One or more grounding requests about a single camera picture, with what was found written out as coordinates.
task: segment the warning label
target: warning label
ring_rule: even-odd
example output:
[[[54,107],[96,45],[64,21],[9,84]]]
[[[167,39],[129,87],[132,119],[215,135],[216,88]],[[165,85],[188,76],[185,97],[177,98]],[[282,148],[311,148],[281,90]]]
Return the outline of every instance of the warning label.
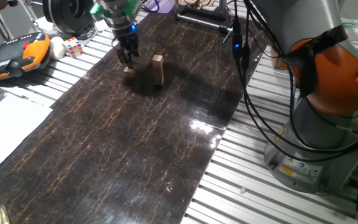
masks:
[[[280,170],[286,175],[312,184],[317,182],[321,169],[323,169],[322,166],[311,165],[289,157],[280,166]]]

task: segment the black marble mat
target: black marble mat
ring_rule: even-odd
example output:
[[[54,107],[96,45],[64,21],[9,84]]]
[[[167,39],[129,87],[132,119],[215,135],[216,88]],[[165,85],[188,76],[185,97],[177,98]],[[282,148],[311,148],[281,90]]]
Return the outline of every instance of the black marble mat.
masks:
[[[133,81],[108,53],[0,166],[12,223],[180,222],[241,97],[231,40],[173,14],[149,14],[139,34]]]

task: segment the white paper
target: white paper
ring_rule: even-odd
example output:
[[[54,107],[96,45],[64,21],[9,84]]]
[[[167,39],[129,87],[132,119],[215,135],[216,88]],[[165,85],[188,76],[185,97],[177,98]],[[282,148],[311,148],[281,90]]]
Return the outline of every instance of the white paper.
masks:
[[[0,101],[0,163],[37,128],[52,109],[7,94]]]

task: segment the wooden block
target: wooden block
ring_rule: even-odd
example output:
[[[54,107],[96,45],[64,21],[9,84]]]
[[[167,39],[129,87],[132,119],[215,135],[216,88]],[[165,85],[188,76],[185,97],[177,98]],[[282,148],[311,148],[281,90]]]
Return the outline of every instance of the wooden block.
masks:
[[[154,55],[153,57],[153,73],[154,73],[154,84],[163,85],[164,74],[162,69],[163,57],[162,55]]]
[[[277,57],[278,53],[276,53],[274,50],[272,50],[271,53],[272,57]],[[273,67],[276,69],[286,70],[288,69],[288,65],[281,60],[281,58],[272,58],[272,64]]]
[[[124,73],[126,78],[132,78],[135,75],[135,70],[133,68],[126,67],[124,69]]]

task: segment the rubik's cube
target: rubik's cube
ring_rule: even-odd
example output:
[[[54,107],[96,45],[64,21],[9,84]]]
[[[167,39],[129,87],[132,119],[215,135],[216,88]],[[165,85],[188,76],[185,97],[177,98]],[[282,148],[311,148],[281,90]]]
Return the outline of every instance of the rubik's cube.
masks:
[[[67,49],[67,52],[72,58],[78,57],[84,53],[80,42],[75,37],[64,41],[64,44]]]

